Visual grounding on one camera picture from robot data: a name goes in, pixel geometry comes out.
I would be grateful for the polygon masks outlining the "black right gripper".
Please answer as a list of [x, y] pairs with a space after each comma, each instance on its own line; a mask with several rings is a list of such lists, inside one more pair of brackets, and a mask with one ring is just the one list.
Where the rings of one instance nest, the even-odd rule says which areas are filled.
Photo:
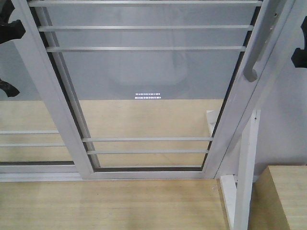
[[304, 48], [296, 48], [291, 60], [296, 68], [307, 67], [307, 18], [305, 18], [301, 24], [301, 29], [304, 36]]

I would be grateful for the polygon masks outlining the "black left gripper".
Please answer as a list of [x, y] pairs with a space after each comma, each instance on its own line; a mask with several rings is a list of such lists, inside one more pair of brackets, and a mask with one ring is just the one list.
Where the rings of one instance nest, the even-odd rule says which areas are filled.
[[13, 39], [21, 39], [26, 30], [21, 20], [9, 22], [9, 18], [15, 7], [11, 0], [0, 1], [0, 43], [6, 43]]

